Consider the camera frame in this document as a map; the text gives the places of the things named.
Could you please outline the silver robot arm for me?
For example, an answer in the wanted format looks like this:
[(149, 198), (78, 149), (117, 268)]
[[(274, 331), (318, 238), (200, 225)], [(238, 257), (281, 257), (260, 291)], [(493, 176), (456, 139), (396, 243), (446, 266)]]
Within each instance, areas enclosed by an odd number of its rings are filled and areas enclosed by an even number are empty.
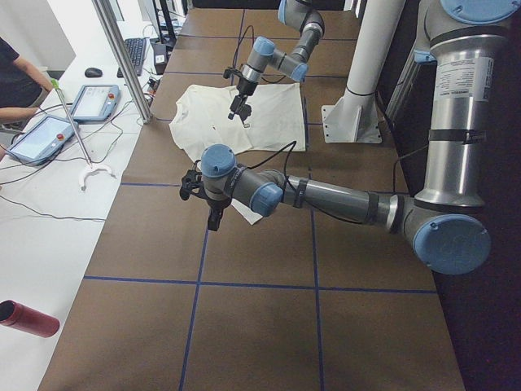
[(348, 80), (339, 100), (310, 127), (296, 167), (290, 146), (252, 169), (230, 147), (204, 150), (193, 193), (209, 207), (216, 230), (226, 208), (240, 204), (262, 217), (279, 205), (310, 209), (350, 227), (375, 244), (376, 227), (396, 235), (423, 265), (462, 275), (488, 259), (492, 239), (480, 221), (479, 161), (488, 132), (489, 96), (496, 57), (508, 42), (517, 1), (422, 1), (413, 20), (413, 45), (392, 102), (403, 100), (411, 70), (435, 68), (427, 97), (427, 165), (417, 195), (392, 187), (393, 137), (379, 122), (377, 82), (396, 36), (405, 3), (370, 1), (361, 22)]
[(249, 56), (241, 68), (226, 68), (223, 77), (235, 75), (239, 82), (237, 94), (230, 105), (228, 118), (238, 117), (242, 122), (252, 114), (247, 99), (253, 96), (268, 67), (293, 81), (302, 82), (309, 71), (309, 59), (315, 46), (322, 39), (325, 23), (310, 1), (281, 1), (278, 20), (297, 31), (299, 39), (291, 51), (277, 48), (274, 41), (259, 36), (252, 45)]

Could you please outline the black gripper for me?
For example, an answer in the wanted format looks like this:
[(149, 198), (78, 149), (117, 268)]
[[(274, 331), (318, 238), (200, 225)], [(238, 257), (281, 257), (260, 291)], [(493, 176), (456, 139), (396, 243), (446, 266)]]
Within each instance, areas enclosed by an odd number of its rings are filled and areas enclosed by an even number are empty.
[(208, 229), (210, 231), (218, 231), (226, 208), (226, 198), (222, 200), (207, 199), (207, 204), (210, 208), (207, 221)]
[(253, 96), (255, 91), (255, 83), (247, 78), (241, 77), (237, 85), (239, 94), (234, 97), (230, 105), (230, 113), (228, 118), (234, 119), (238, 115), (241, 120), (246, 120), (252, 114), (252, 108), (247, 104), (247, 98)]

